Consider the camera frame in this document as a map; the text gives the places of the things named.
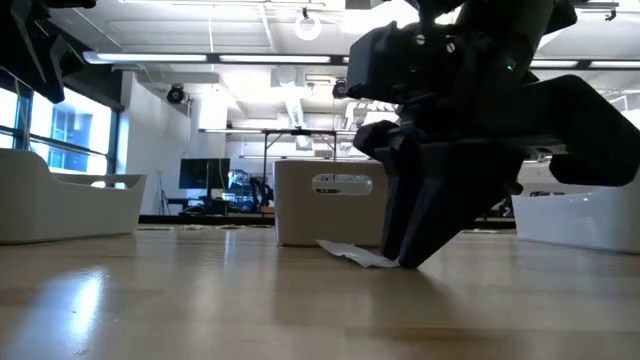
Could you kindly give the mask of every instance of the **white storage bin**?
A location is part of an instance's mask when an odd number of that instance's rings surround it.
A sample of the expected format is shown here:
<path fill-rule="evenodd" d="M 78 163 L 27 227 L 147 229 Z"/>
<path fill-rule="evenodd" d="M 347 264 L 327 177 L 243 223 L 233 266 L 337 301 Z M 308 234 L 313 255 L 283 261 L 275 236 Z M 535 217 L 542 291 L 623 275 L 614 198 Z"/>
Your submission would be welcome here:
<path fill-rule="evenodd" d="M 126 189 L 91 186 L 99 181 Z M 0 244 L 131 233 L 145 181 L 145 175 L 55 174 L 33 152 L 0 149 Z"/>
<path fill-rule="evenodd" d="M 581 194 L 512 196 L 518 238 L 640 253 L 639 175 L 626 186 L 585 189 Z"/>
<path fill-rule="evenodd" d="M 381 245 L 387 200 L 382 164 L 283 160 L 273 164 L 273 174 L 279 244 L 316 246 L 316 240 L 329 240 Z M 342 175 L 328 182 L 341 193 L 322 193 L 328 188 L 322 189 L 318 175 Z M 370 182 L 363 186 L 340 180 L 345 175 L 366 176 Z"/>

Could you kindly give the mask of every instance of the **security camera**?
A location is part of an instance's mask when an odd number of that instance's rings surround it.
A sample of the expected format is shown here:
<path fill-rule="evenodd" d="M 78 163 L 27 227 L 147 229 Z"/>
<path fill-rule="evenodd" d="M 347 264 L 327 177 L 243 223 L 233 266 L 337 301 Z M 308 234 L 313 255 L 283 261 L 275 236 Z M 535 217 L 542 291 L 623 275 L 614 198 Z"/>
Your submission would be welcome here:
<path fill-rule="evenodd" d="M 189 96 L 184 92 L 183 84 L 171 85 L 171 90 L 167 93 L 167 101 L 173 105 L 182 105 L 189 101 Z"/>
<path fill-rule="evenodd" d="M 336 80 L 336 84 L 333 86 L 333 98 L 334 99 L 346 99 L 347 97 L 347 82 L 344 79 Z"/>

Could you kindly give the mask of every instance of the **computer monitor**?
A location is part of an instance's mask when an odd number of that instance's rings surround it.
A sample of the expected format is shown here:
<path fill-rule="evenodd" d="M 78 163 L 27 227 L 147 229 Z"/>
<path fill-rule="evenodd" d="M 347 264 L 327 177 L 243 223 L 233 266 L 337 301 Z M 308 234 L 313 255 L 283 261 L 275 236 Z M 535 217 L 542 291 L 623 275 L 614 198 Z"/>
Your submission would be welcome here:
<path fill-rule="evenodd" d="M 182 159 L 178 186 L 180 189 L 227 189 L 229 167 L 229 159 Z"/>

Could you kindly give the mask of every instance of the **wooden floor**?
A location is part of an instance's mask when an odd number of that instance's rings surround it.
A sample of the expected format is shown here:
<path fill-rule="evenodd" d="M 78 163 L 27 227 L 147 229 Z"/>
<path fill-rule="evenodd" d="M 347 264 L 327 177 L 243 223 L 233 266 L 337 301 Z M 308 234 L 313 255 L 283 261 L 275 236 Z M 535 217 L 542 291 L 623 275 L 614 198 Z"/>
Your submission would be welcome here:
<path fill-rule="evenodd" d="M 640 257 L 512 237 L 420 271 L 273 229 L 0 247 L 0 358 L 640 359 Z"/>

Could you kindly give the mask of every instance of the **ceiling light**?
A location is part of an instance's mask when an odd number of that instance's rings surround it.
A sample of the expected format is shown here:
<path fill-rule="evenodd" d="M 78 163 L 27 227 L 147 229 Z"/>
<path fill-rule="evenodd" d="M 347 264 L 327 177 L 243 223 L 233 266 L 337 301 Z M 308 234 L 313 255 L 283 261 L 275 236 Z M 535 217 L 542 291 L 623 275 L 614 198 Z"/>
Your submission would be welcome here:
<path fill-rule="evenodd" d="M 578 65 L 577 61 L 567 60 L 533 60 L 531 67 L 537 68 L 572 68 Z"/>
<path fill-rule="evenodd" d="M 90 64 L 117 64 L 131 62 L 207 62 L 207 55 L 202 54 L 136 54 L 85 51 L 83 56 Z"/>
<path fill-rule="evenodd" d="M 295 55 L 220 55 L 221 62 L 253 62 L 253 63 L 303 63 L 328 64 L 329 56 L 295 56 Z"/>
<path fill-rule="evenodd" d="M 591 68 L 639 68 L 640 61 L 594 61 Z"/>
<path fill-rule="evenodd" d="M 305 81 L 328 81 L 333 82 L 336 80 L 335 76 L 321 75 L 321 74 L 307 74 L 304 77 Z"/>
<path fill-rule="evenodd" d="M 313 22 L 313 25 L 311 25 L 311 29 L 309 30 L 302 29 L 302 22 L 304 20 L 311 20 Z M 296 22 L 293 25 L 293 29 L 298 39 L 305 40 L 305 41 L 312 41 L 317 39 L 318 36 L 320 36 L 320 33 L 322 32 L 322 24 L 320 23 L 320 19 L 318 19 L 316 16 L 308 15 L 307 18 L 305 19 L 304 16 L 300 15 L 296 19 Z"/>
<path fill-rule="evenodd" d="M 262 130 L 259 129 L 202 129 L 200 130 L 206 133 L 217 134 L 261 134 Z"/>

